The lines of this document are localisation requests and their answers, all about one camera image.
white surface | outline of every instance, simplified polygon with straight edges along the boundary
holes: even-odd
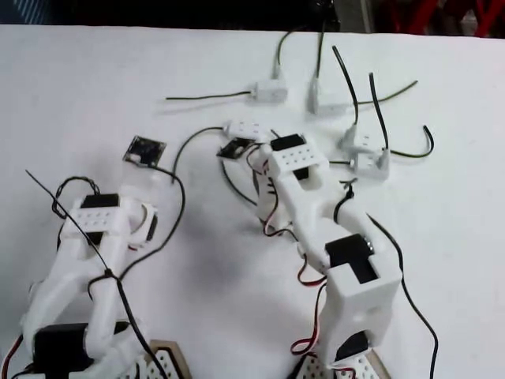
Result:
[[[0,26],[3,354],[18,333],[29,284],[52,264],[60,225],[26,167],[52,189],[67,176],[86,174],[104,192],[113,191],[134,134],[166,141],[160,164],[169,167],[188,135],[231,118],[251,118],[279,132],[313,131],[325,152],[339,158],[335,138],[351,124],[352,112],[335,121],[306,111],[315,34],[290,36],[282,49],[290,88],[285,104],[163,102],[165,96],[236,92],[268,78],[280,36]],[[357,186],[357,193],[404,250],[412,296],[440,338],[436,376],[490,377],[505,368],[505,43],[328,34],[321,71],[326,88],[341,76],[332,43],[361,100],[370,99],[371,70],[379,97],[420,81],[382,110],[392,148],[423,151],[426,123],[436,140],[433,155],[422,162],[394,158],[388,181]],[[380,138],[371,107],[362,107],[360,125]],[[310,333],[316,292],[297,284],[301,260],[289,240],[263,238],[253,213],[227,189],[212,158],[218,145],[210,132],[181,158],[189,202],[181,228],[163,253],[131,272],[126,289],[153,336],[177,340],[194,377],[285,377],[296,362],[290,344]],[[343,168],[335,172],[351,177]],[[250,177],[232,175],[252,196]],[[84,189],[74,184],[62,200],[69,204]],[[173,221],[178,202],[178,188],[167,187],[155,238]],[[67,318],[83,317],[89,306],[82,299]],[[397,296],[378,354],[393,377],[424,378],[431,353],[431,336]],[[16,359],[12,372],[25,363]]]

red object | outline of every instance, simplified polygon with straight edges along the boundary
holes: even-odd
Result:
[[[388,17],[393,22],[398,20],[397,6],[387,0]],[[432,18],[433,12],[438,5],[438,0],[417,0],[413,5],[413,12],[408,21],[402,25],[401,31],[409,34],[423,34],[426,25]],[[461,20],[465,14],[475,9],[478,27],[476,37],[485,37],[494,25],[496,18],[505,9],[505,0],[447,0],[444,11]]]
[[[301,284],[303,284],[306,287],[317,287],[317,286],[324,283],[324,281],[326,280],[326,276],[323,276],[321,279],[313,280],[311,282],[307,282],[307,281],[303,280],[301,278],[301,275],[303,274],[303,272],[305,271],[306,268],[307,268],[307,255],[303,254],[303,266],[301,266],[300,271],[298,271],[298,275],[297,275],[298,281]]]
[[[486,35],[489,33],[489,29],[493,26],[496,18],[505,7],[505,0],[491,0],[487,12],[484,10],[484,6],[480,0],[477,0],[477,5],[480,12],[477,15],[479,26],[475,31],[475,36],[486,37]]]
[[[425,27],[430,18],[432,18],[437,4],[438,0],[420,0],[417,2],[413,16],[407,22],[407,25],[405,25],[405,32],[409,34],[424,34]]]

red wire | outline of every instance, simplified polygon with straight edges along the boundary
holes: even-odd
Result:
[[[14,345],[10,348],[9,353],[7,353],[6,358],[3,361],[3,367],[2,367],[2,379],[7,379],[7,373],[9,371],[9,363],[14,354],[16,354],[17,349],[21,345],[21,342],[23,342],[23,335],[21,334],[19,337],[17,337],[16,342]]]
[[[317,291],[317,299],[316,299],[316,306],[314,308],[314,328],[312,330],[312,335],[310,338],[302,338],[301,340],[294,341],[291,344],[291,354],[293,355],[305,355],[309,353],[314,345],[316,344],[317,340],[319,339],[319,300],[321,296],[321,292],[323,289],[326,287],[326,283],[323,284],[319,290]],[[302,345],[304,343],[307,343],[307,346],[304,347],[303,349],[296,350],[296,347],[298,345]]]
[[[313,280],[310,282],[305,282],[301,278],[301,274],[303,274],[303,272],[307,268],[307,255],[306,254],[303,254],[303,259],[304,259],[303,266],[301,266],[300,271],[298,271],[298,275],[297,275],[298,281],[306,287],[317,287],[317,286],[323,284],[324,281],[326,280],[326,276],[323,276],[321,279]]]

perforated metal plate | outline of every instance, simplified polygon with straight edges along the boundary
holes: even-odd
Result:
[[[356,379],[390,379],[390,376],[381,368],[376,371],[376,365],[372,364],[365,355],[358,355],[339,364],[339,367],[349,367],[356,370]],[[335,371],[334,378],[350,379],[352,373]],[[331,377],[328,370],[319,361],[318,358],[305,357],[296,379],[328,379]]]

